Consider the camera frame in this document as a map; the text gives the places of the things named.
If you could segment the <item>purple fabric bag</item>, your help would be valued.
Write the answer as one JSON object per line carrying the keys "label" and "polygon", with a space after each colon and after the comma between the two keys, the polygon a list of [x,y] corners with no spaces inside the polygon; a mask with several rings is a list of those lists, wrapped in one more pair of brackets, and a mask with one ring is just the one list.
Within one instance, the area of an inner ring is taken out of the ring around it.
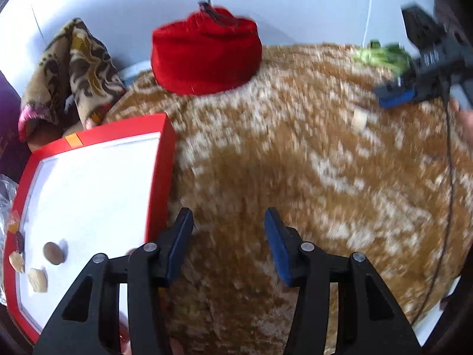
{"label": "purple fabric bag", "polygon": [[20,98],[3,73],[0,74],[0,171],[19,183],[30,158],[30,149],[18,134]]}

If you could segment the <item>clear plastic bag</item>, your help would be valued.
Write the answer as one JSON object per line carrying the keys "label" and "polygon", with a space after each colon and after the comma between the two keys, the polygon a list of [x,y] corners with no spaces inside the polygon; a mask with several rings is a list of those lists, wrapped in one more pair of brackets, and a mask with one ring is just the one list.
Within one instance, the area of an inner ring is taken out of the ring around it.
{"label": "clear plastic bag", "polygon": [[5,260],[3,254],[5,253],[5,246],[7,241],[7,223],[10,218],[11,208],[13,206],[14,198],[16,197],[18,184],[12,181],[6,175],[0,175],[0,300],[1,304],[7,306],[7,297],[4,286],[4,270],[3,265]]}

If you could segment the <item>green long beans bunch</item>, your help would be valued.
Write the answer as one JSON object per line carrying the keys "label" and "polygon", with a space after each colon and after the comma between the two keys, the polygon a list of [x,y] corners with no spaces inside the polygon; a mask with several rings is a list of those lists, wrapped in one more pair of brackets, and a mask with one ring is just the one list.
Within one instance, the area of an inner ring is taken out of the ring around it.
{"label": "green long beans bunch", "polygon": [[384,67],[395,75],[401,75],[410,68],[412,58],[398,43],[383,46],[377,39],[372,39],[366,47],[354,52],[353,60],[367,66]]}

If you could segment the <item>brown velvet table cloth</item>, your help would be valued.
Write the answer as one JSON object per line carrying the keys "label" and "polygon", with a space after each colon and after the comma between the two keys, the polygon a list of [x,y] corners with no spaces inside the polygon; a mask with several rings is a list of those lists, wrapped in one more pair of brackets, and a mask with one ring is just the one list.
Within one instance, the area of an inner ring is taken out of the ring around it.
{"label": "brown velvet table cloth", "polygon": [[472,154],[440,101],[380,108],[383,67],[354,46],[266,46],[258,73],[216,95],[175,95],[146,71],[106,120],[164,112],[176,135],[169,210],[196,227],[168,294],[187,354],[280,354],[297,291],[277,276],[264,214],[302,238],[367,255],[408,319],[424,317],[472,245]]}

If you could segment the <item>patterned beige brown cloth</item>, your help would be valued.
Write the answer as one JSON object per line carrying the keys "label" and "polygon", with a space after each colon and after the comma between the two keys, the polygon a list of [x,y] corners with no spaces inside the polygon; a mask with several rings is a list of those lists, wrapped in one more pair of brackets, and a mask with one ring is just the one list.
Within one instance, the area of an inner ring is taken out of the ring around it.
{"label": "patterned beige brown cloth", "polygon": [[73,18],[43,51],[21,98],[18,133],[26,142],[42,123],[66,130],[99,126],[126,91],[105,45]]}

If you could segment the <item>round brown longan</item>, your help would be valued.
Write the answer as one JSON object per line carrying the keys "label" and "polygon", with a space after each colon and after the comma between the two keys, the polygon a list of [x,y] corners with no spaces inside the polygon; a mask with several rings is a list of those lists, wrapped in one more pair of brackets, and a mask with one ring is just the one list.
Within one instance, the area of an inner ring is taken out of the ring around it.
{"label": "round brown longan", "polygon": [[52,265],[60,265],[66,261],[66,255],[61,247],[53,242],[47,242],[43,246],[43,256]]}

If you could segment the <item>red velvet drawstring bag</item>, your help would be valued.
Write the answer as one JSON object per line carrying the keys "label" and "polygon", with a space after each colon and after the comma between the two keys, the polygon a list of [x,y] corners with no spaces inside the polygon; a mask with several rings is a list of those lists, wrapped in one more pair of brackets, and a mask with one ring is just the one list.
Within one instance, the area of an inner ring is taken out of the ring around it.
{"label": "red velvet drawstring bag", "polygon": [[210,95],[240,87],[258,72],[261,60],[257,24],[207,2],[200,2],[188,18],[152,33],[155,80],[178,95]]}

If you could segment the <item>small beige yam chunk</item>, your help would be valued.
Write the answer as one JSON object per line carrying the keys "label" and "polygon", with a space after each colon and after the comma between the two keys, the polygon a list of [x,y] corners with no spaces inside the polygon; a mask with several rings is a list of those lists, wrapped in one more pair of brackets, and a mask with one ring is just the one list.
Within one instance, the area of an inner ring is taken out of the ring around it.
{"label": "small beige yam chunk", "polygon": [[19,273],[25,272],[25,261],[23,256],[18,251],[13,251],[9,255],[9,262],[14,271]]}

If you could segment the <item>dried red jujube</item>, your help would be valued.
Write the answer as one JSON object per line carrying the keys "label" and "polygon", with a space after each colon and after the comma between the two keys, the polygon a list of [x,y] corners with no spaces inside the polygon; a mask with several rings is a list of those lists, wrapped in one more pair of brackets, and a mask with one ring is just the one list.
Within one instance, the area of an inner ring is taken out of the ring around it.
{"label": "dried red jujube", "polygon": [[25,240],[23,234],[19,231],[15,233],[15,246],[18,253],[22,254],[24,252]]}

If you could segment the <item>red box white inside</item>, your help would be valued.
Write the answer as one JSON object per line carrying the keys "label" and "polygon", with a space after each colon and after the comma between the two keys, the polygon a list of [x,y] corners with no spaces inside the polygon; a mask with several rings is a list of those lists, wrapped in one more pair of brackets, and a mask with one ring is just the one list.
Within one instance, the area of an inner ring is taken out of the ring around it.
{"label": "red box white inside", "polygon": [[[12,210],[21,217],[25,270],[43,268],[47,292],[3,265],[8,312],[29,341],[93,255],[123,256],[165,228],[175,145],[169,118],[158,113],[73,133],[30,156]],[[46,260],[47,242],[63,249],[64,263]]]}

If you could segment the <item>orange dried fruit piece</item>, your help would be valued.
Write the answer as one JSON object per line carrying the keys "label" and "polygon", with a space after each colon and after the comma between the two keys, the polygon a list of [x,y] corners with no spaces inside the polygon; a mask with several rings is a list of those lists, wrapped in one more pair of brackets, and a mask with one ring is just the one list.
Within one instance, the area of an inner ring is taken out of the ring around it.
{"label": "orange dried fruit piece", "polygon": [[7,229],[9,233],[16,234],[19,230],[21,217],[16,210],[13,210],[7,220]]}

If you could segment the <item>large beige yam chunk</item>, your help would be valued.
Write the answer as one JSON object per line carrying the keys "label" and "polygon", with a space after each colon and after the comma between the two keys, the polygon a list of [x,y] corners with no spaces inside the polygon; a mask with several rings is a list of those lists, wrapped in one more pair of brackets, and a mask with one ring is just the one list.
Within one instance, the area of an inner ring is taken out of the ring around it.
{"label": "large beige yam chunk", "polygon": [[35,293],[47,292],[47,276],[43,268],[31,268],[27,273],[27,278],[32,290]]}

